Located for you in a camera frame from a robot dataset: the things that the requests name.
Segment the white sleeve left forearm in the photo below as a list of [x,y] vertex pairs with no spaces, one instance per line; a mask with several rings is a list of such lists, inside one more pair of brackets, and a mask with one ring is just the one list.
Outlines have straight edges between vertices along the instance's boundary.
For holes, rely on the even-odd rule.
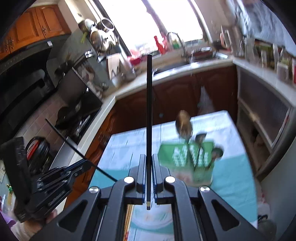
[[28,241],[31,238],[27,233],[25,233],[23,223],[19,221],[17,221],[16,224],[12,226],[11,231],[19,241]]

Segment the left hand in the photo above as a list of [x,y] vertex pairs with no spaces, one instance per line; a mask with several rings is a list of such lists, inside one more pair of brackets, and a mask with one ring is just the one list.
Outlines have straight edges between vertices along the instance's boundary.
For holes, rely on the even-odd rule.
[[30,237],[39,232],[45,225],[51,222],[58,215],[57,209],[54,209],[44,220],[27,220],[23,223],[25,233]]

